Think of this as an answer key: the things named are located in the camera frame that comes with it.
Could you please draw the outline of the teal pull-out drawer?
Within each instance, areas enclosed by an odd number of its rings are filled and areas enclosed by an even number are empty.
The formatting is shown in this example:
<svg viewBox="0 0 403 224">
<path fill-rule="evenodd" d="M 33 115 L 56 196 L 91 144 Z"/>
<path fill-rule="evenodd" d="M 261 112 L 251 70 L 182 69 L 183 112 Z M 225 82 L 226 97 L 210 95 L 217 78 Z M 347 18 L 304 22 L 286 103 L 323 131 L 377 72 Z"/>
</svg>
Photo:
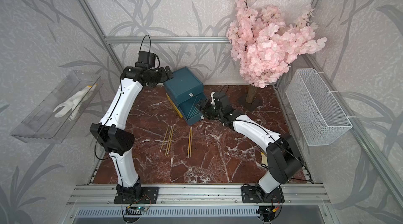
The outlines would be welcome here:
<svg viewBox="0 0 403 224">
<path fill-rule="evenodd" d="M 204 119 L 204 116 L 202 113 L 199 111 L 199 109 L 196 107 L 196 105 L 200 102 L 206 99 L 205 94 L 200 93 L 195 97 L 190 98 L 189 100 L 180 103 L 178 105 L 178 109 L 181 112 L 185 122 L 189 125 L 192 126 L 193 124 L 201 121 Z"/>
</svg>

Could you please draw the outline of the brown pencil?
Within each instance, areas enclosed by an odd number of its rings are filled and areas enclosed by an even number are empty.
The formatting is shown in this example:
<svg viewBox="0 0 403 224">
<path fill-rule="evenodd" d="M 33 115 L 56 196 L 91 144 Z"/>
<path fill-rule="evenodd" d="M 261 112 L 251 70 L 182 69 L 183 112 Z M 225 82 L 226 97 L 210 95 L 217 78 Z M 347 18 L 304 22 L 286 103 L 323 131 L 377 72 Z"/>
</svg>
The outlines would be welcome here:
<svg viewBox="0 0 403 224">
<path fill-rule="evenodd" d="M 168 135 L 169 129 L 170 129 L 170 126 L 168 126 L 167 129 L 166 129 L 166 131 L 165 131 L 164 138 L 163 138 L 163 142 L 162 142 L 161 147 L 160 147 L 160 152 L 162 151 L 162 149 L 163 149 L 163 147 L 164 147 L 165 140 L 166 140 L 166 137 L 167 137 L 167 135 Z"/>
</svg>

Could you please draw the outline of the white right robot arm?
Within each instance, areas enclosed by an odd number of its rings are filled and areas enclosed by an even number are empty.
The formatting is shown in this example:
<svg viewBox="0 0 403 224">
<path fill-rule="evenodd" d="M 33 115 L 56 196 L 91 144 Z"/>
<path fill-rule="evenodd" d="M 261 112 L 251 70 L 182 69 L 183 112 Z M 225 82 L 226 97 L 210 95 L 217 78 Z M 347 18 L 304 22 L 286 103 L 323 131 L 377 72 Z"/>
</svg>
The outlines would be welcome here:
<svg viewBox="0 0 403 224">
<path fill-rule="evenodd" d="M 265 153 L 267 172 L 257 184 L 259 193 L 263 195 L 271 193 L 280 185 L 286 184 L 302 169 L 304 161 L 291 135 L 281 135 L 254 122 L 245 113 L 234 109 L 228 96 L 223 92 L 213 92 L 211 97 L 196 105 L 203 117 L 220 121 L 223 126 L 246 136 Z"/>
</svg>

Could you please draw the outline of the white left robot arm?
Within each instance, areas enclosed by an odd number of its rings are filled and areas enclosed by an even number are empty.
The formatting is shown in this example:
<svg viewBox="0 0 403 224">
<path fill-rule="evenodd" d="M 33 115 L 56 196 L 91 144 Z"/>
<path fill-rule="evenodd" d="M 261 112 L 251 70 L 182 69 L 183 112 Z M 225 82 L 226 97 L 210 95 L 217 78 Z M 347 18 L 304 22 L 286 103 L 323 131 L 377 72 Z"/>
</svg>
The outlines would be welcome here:
<svg viewBox="0 0 403 224">
<path fill-rule="evenodd" d="M 109 154 L 118 175 L 117 190 L 131 195 L 141 191 L 140 178 L 135 170 L 132 147 L 135 137 L 125 131 L 132 105 L 145 86 L 155 87 L 173 78 L 171 69 L 128 66 L 120 76 L 120 86 L 104 117 L 90 126 L 90 132 Z"/>
</svg>

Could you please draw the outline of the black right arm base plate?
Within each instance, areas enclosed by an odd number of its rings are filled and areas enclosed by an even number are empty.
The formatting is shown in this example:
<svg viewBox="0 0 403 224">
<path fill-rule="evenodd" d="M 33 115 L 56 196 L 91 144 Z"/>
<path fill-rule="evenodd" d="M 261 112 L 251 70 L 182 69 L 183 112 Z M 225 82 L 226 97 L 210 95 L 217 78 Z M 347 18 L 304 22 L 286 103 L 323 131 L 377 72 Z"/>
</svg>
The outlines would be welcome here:
<svg viewBox="0 0 403 224">
<path fill-rule="evenodd" d="M 265 192 L 258 184 L 243 184 L 241 187 L 242 202 L 247 203 L 284 203 L 281 187 L 272 192 Z"/>
</svg>

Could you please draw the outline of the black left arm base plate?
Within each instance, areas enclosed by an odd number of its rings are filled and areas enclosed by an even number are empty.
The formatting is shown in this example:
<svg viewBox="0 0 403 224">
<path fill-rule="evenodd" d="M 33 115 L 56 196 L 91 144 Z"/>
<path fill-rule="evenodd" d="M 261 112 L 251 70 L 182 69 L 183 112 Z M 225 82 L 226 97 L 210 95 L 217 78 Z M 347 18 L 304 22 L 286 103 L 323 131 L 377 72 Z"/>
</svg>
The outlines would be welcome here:
<svg viewBox="0 0 403 224">
<path fill-rule="evenodd" d="M 156 204 L 158 191 L 158 187 L 122 187 L 117 185 L 114 204 Z"/>
</svg>

